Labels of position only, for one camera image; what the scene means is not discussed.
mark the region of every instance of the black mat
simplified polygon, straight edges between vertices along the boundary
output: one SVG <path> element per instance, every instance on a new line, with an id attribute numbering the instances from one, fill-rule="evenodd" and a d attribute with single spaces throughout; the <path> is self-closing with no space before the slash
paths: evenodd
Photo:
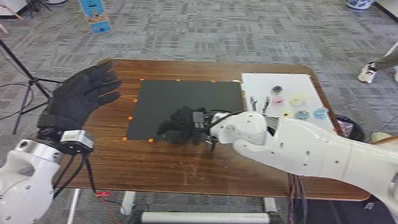
<path id="1" fill-rule="evenodd" d="M 244 110 L 240 83 L 199 81 L 142 81 L 128 139 L 148 140 L 173 112 L 183 107 Z"/>

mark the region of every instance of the cable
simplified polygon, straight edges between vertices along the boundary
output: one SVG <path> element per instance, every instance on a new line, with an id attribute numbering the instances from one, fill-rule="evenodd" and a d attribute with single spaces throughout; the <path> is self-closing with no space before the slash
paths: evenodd
<path id="1" fill-rule="evenodd" d="M 61 173 L 61 175 L 59 175 L 59 179 L 57 179 L 57 181 L 55 181 L 54 188 L 59 186 L 59 182 L 61 182 L 62 177 L 64 177 L 64 175 L 66 175 L 66 171 L 68 171 L 68 169 L 70 169 L 70 166 L 71 166 L 73 161 L 75 161 L 75 155 L 71 156 L 71 159 L 70 159 L 66 168 L 64 168 L 62 173 Z"/>
<path id="2" fill-rule="evenodd" d="M 301 224 L 306 224 L 308 223 L 308 197 L 306 197 L 306 189 L 304 189 L 301 177 L 295 176 L 295 178 L 297 178 L 297 184 L 299 184 L 299 190 L 301 190 L 301 198 L 302 198 L 302 221 L 301 221 Z"/>
<path id="3" fill-rule="evenodd" d="M 16 86 L 25 86 L 25 87 L 27 87 L 25 84 L 22 84 L 22 83 L 14 83 L 14 84 L 6 84 L 6 85 L 2 85 L 0 88 L 6 87 L 6 86 L 13 86 L 13 85 L 16 85 Z M 30 89 L 30 100 L 29 100 L 29 103 L 27 103 L 27 105 L 23 106 L 22 110 L 30 106 L 32 102 L 34 102 L 34 89 Z M 9 114 L 7 116 L 4 116 L 4 117 L 0 118 L 0 121 L 2 121 L 4 119 L 7 119 L 9 117 L 13 117 L 16 114 L 20 114 L 20 113 L 22 113 L 22 110 L 18 110 L 13 114 Z"/>
<path id="4" fill-rule="evenodd" d="M 205 133 L 210 133 L 212 127 L 237 114 L 240 114 L 244 111 L 237 111 L 231 114 L 228 114 L 213 123 L 210 123 L 208 127 L 203 129 Z"/>
<path id="5" fill-rule="evenodd" d="M 66 186 L 70 185 L 70 183 L 71 183 L 71 181 L 73 181 L 73 179 L 75 179 L 75 177 L 77 177 L 77 175 L 78 175 L 78 173 L 80 173 L 80 171 L 82 171 L 82 168 L 84 168 L 84 158 L 82 158 L 82 162 L 80 162 L 78 168 L 77 168 L 77 170 L 75 170 L 75 173 L 73 173 L 73 175 L 71 175 L 71 177 L 70 177 L 70 179 L 68 179 L 64 185 L 61 186 L 57 192 L 55 192 L 55 194 L 54 194 L 54 198 L 57 198 L 61 192 L 64 191 Z"/>
<path id="6" fill-rule="evenodd" d="M 388 122 L 388 124 L 382 126 L 382 128 L 379 129 L 379 131 L 382 131 L 382 129 L 389 126 L 389 124 L 395 122 L 396 118 L 398 118 L 398 115 L 395 116 L 395 118 L 393 118 L 393 120 Z"/>
<path id="7" fill-rule="evenodd" d="M 297 208 L 299 208 L 299 199 L 302 202 L 302 217 L 299 224 L 308 223 L 308 198 L 306 198 L 306 189 L 302 185 L 301 177 L 293 174 L 290 174 L 290 185 L 292 185 L 292 191 L 290 191 L 290 223 L 295 223 L 297 217 Z"/>
<path id="8" fill-rule="evenodd" d="M 110 216 L 112 216 L 114 222 L 116 222 L 116 224 L 121 224 L 121 221 L 117 220 L 116 213 L 114 213 L 114 210 L 112 210 L 112 208 L 110 208 L 110 206 L 109 206 L 109 203 L 107 203 L 107 201 L 105 201 L 103 198 L 100 198 L 100 200 L 102 200 L 102 202 L 103 202 L 103 204 L 105 204 L 105 206 L 107 206 L 107 210 L 109 210 L 109 214 L 110 214 Z"/>
<path id="9" fill-rule="evenodd" d="M 121 206 L 123 212 L 126 213 L 126 208 L 125 208 L 123 203 L 121 203 L 119 201 L 112 201 L 112 200 L 109 200 L 109 199 L 103 199 L 103 201 L 107 201 L 109 203 L 117 204 L 117 205 Z"/>
<path id="10" fill-rule="evenodd" d="M 93 175 L 89 154 L 82 155 L 82 159 L 84 159 L 84 162 L 86 162 L 86 167 L 87 167 L 87 172 L 89 172 L 91 189 L 93 189 L 93 192 L 96 193 L 96 183 L 94 183 L 94 175 Z"/>

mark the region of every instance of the wooden table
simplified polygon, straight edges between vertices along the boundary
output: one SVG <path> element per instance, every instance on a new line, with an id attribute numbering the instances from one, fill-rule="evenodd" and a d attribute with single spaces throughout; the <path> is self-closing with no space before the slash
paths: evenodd
<path id="1" fill-rule="evenodd" d="M 217 64 L 201 62 L 114 60 L 123 80 L 121 99 L 94 112 L 87 131 L 96 138 L 91 156 L 98 189 L 155 191 L 260 197 L 288 196 L 288 175 L 238 155 L 231 146 L 215 153 L 201 146 L 126 140 L 128 117 L 139 97 L 141 79 L 231 81 L 242 73 L 306 73 L 340 126 L 313 70 L 304 65 Z M 309 198 L 364 200 L 368 193 L 352 185 L 322 178 L 304 178 Z M 70 187 L 89 188 L 86 171 Z"/>

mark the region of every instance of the black cable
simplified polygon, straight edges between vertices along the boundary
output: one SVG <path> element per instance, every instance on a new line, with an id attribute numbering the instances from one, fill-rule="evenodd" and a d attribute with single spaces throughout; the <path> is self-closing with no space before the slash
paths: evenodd
<path id="1" fill-rule="evenodd" d="M 240 114 L 244 111 L 237 111 L 231 114 L 228 114 L 213 123 L 210 123 L 208 127 L 203 129 L 205 133 L 210 133 L 212 127 L 237 114 Z"/>
<path id="2" fill-rule="evenodd" d="M 61 182 L 62 177 L 64 177 L 64 175 L 66 175 L 66 171 L 68 171 L 68 169 L 70 169 L 70 167 L 71 167 L 71 163 L 73 163 L 73 161 L 75 161 L 75 155 L 71 156 L 71 159 L 70 159 L 66 168 L 64 168 L 62 173 L 61 173 L 61 175 L 59 175 L 59 179 L 57 179 L 57 181 L 55 181 L 54 188 L 59 186 L 59 182 Z"/>
<path id="3" fill-rule="evenodd" d="M 96 193 L 96 182 L 94 182 L 94 174 L 93 174 L 93 168 L 91 168 L 91 160 L 89 160 L 89 154 L 84 154 L 84 161 L 86 161 L 86 167 L 87 167 L 87 172 L 89 172 L 89 180 L 91 180 L 91 189 L 93 192 Z"/>
<path id="4" fill-rule="evenodd" d="M 6 85 L 2 85 L 0 88 L 2 88 L 2 87 L 7 87 L 7 86 L 13 86 L 13 85 L 14 85 L 14 86 L 25 86 L 25 87 L 27 87 L 25 84 L 22 84 L 22 83 L 13 83 L 13 84 L 6 84 Z M 30 89 L 30 100 L 29 100 L 27 105 L 23 106 L 23 109 L 30 106 L 32 102 L 34 102 L 34 90 Z M 7 119 L 9 117 L 13 117 L 16 114 L 20 114 L 20 113 L 22 113 L 22 110 L 18 110 L 13 114 L 9 114 L 7 116 L 4 116 L 4 117 L 0 118 L 0 121 L 2 121 L 4 119 Z"/>
<path id="5" fill-rule="evenodd" d="M 299 191 L 301 200 L 302 200 L 302 220 L 301 220 L 299 224 L 306 224 L 308 223 L 308 198 L 306 198 L 306 189 L 304 189 L 301 177 L 299 176 L 293 176 L 293 178 L 295 178 L 297 191 Z"/>
<path id="6" fill-rule="evenodd" d="M 55 192 L 55 194 L 54 194 L 54 198 L 57 198 L 61 192 L 62 192 L 64 189 L 66 189 L 66 186 L 70 185 L 70 183 L 71 183 L 71 181 L 73 181 L 73 179 L 75 179 L 75 177 L 77 177 L 77 175 L 78 175 L 78 173 L 80 173 L 80 171 L 82 171 L 82 168 L 84 168 L 84 161 L 86 161 L 86 160 L 84 160 L 84 158 L 82 158 L 82 162 L 80 162 L 78 168 L 77 168 L 77 170 L 75 170 L 75 173 L 73 173 L 73 175 L 71 175 L 71 177 L 70 177 L 66 183 L 62 184 L 62 186 L 61 186 L 57 192 Z"/>

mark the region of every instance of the blue object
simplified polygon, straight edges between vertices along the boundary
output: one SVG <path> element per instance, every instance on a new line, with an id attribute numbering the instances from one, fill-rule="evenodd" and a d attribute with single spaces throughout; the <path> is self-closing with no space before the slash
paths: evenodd
<path id="1" fill-rule="evenodd" d="M 295 113 L 295 119 L 306 121 L 308 118 L 309 118 L 309 112 L 306 110 L 297 111 L 297 113 Z"/>
<path id="2" fill-rule="evenodd" d="M 93 33 L 105 33 L 110 31 L 110 22 L 103 21 L 100 23 L 91 24 Z"/>
<path id="3" fill-rule="evenodd" d="M 103 7 L 103 0 L 80 0 L 82 9 L 91 23 L 93 33 L 110 31 L 109 15 Z"/>
<path id="4" fill-rule="evenodd" d="M 327 119 L 327 112 L 329 112 L 327 108 L 318 108 L 315 110 L 315 113 L 313 113 L 315 118 L 325 120 Z"/>

